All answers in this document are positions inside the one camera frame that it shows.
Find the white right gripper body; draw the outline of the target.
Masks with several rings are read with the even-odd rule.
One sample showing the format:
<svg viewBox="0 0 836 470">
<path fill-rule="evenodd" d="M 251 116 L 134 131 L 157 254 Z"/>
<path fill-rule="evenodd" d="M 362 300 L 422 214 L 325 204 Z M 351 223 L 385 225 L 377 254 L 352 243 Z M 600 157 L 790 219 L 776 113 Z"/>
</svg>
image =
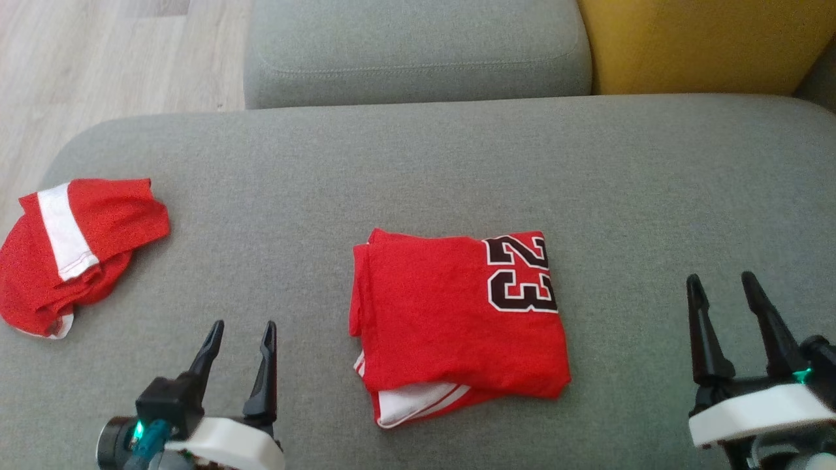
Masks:
<svg viewBox="0 0 836 470">
<path fill-rule="evenodd" d="M 828 423 L 836 423 L 836 379 L 827 377 L 706 377 L 689 416 L 695 447 Z"/>
</svg>

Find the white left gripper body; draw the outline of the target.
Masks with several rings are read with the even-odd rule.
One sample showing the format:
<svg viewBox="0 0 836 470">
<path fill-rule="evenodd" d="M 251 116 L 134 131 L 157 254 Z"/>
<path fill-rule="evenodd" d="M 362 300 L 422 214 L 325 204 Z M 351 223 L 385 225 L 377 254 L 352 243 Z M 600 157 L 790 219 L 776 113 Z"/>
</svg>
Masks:
<svg viewBox="0 0 836 470">
<path fill-rule="evenodd" d="M 206 417 L 185 441 L 167 441 L 163 470 L 285 470 L 283 451 L 265 431 Z"/>
</svg>

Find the grey sofa seat cushion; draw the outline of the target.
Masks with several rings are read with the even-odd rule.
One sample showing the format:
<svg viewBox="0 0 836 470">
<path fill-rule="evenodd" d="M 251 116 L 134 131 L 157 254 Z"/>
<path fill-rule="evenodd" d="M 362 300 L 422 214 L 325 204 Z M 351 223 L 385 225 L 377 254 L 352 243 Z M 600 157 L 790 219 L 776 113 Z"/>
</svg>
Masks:
<svg viewBox="0 0 836 470">
<path fill-rule="evenodd" d="M 255 0 L 248 109 L 589 95 L 576 0 Z"/>
</svg>

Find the red shorts with white stripe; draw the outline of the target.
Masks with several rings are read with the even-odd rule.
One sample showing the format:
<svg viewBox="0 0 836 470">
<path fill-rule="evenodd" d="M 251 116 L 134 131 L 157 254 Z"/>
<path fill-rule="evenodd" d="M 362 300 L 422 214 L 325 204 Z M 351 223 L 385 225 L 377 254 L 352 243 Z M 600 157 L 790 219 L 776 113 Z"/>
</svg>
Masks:
<svg viewBox="0 0 836 470">
<path fill-rule="evenodd" d="M 19 204 L 0 247 L 0 318 L 38 338 L 65 338 L 75 307 L 110 295 L 135 250 L 170 233 L 147 178 L 75 179 Z"/>
</svg>

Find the red jersey with black print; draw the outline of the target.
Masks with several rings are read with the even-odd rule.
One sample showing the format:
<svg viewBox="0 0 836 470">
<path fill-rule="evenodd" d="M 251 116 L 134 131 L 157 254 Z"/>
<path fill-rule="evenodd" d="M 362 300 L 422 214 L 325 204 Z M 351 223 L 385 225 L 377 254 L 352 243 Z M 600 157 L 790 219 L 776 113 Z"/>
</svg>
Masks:
<svg viewBox="0 0 836 470">
<path fill-rule="evenodd" d="M 545 237 L 422 238 L 374 229 L 353 247 L 353 369 L 389 430 L 572 381 Z"/>
</svg>

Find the yellow sofa backrest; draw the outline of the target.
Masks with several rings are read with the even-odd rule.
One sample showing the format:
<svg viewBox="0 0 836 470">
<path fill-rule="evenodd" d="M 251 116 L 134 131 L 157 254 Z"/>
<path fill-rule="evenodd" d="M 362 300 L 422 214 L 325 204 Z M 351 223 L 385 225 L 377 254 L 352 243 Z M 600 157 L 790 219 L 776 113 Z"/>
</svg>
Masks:
<svg viewBox="0 0 836 470">
<path fill-rule="evenodd" d="M 836 0 L 577 3 L 602 95 L 791 95 L 836 35 Z"/>
</svg>

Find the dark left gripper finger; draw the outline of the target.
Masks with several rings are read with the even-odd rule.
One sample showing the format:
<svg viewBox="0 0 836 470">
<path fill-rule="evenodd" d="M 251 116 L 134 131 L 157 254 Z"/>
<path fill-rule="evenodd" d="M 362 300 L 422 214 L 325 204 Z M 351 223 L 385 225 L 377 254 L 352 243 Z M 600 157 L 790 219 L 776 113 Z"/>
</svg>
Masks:
<svg viewBox="0 0 836 470">
<path fill-rule="evenodd" d="M 259 372 L 249 399 L 243 405 L 243 417 L 249 425 L 273 425 L 277 420 L 277 350 L 277 326 L 274 321 L 268 321 L 259 344 Z"/>
<path fill-rule="evenodd" d="M 223 319 L 214 322 L 189 369 L 180 374 L 180 378 L 188 380 L 197 392 L 206 392 L 213 362 L 220 351 L 224 329 Z"/>
</svg>

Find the large grey sofa ottoman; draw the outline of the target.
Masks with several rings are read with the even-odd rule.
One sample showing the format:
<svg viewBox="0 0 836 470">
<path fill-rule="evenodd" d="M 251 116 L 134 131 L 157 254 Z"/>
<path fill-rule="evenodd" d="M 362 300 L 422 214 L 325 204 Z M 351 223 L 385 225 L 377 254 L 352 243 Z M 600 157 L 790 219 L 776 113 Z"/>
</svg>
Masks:
<svg viewBox="0 0 836 470">
<path fill-rule="evenodd" d="M 170 236 L 62 340 L 0 321 L 0 470 L 98 470 L 110 417 L 226 331 L 209 415 L 238 416 L 278 325 L 276 432 L 299 470 L 726 470 L 692 445 L 686 278 L 740 377 L 740 275 L 836 344 L 836 115 L 782 97 L 631 95 L 159 115 L 63 146 L 42 186 L 150 178 Z M 572 383 L 384 431 L 351 371 L 352 248 L 542 231 Z"/>
</svg>

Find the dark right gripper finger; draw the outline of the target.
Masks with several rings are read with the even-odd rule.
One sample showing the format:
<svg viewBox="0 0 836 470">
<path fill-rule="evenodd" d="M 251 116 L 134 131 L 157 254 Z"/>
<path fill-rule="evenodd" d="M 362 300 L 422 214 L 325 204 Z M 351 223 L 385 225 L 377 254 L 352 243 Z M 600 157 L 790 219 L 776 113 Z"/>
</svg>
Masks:
<svg viewBox="0 0 836 470">
<path fill-rule="evenodd" d="M 767 365 L 765 372 L 773 379 L 798 378 L 806 374 L 809 363 L 804 359 L 797 340 L 792 335 L 779 311 L 765 294 L 756 275 L 741 274 L 741 285 L 751 312 L 758 320 L 764 343 Z"/>
<path fill-rule="evenodd" d="M 694 382 L 710 386 L 717 381 L 731 380 L 735 377 L 735 367 L 722 352 L 709 318 L 710 302 L 696 274 L 687 277 L 686 298 Z"/>
</svg>

